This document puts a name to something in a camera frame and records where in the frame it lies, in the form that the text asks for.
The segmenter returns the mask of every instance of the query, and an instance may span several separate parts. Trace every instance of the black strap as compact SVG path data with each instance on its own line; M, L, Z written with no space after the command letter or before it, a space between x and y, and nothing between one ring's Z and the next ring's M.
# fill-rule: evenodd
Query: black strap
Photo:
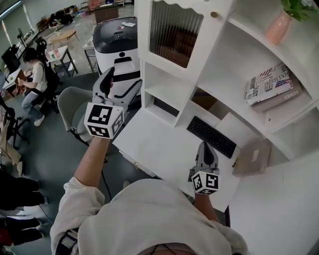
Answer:
M79 229L68 230L63 237L61 237L55 251L55 255L71 255L73 247L78 242Z

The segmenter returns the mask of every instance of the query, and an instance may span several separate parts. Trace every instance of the cabinet door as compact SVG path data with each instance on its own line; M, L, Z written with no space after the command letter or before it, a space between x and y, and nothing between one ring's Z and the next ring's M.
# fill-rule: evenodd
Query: cabinet door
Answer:
M139 57L195 84L233 0L144 0Z

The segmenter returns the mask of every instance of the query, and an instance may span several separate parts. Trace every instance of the pink vase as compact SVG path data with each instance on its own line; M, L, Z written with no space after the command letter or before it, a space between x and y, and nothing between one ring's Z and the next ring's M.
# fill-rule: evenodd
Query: pink vase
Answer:
M286 34L291 20L292 18L282 10L280 15L268 27L265 37L274 45L278 45Z

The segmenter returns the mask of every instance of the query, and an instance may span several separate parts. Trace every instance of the cabinet knob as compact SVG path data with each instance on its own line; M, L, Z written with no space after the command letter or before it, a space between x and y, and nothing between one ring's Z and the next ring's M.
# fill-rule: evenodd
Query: cabinet knob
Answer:
M210 15L212 16L212 18L217 18L217 17L218 17L218 13L215 12L215 11L212 11L212 12L210 13Z

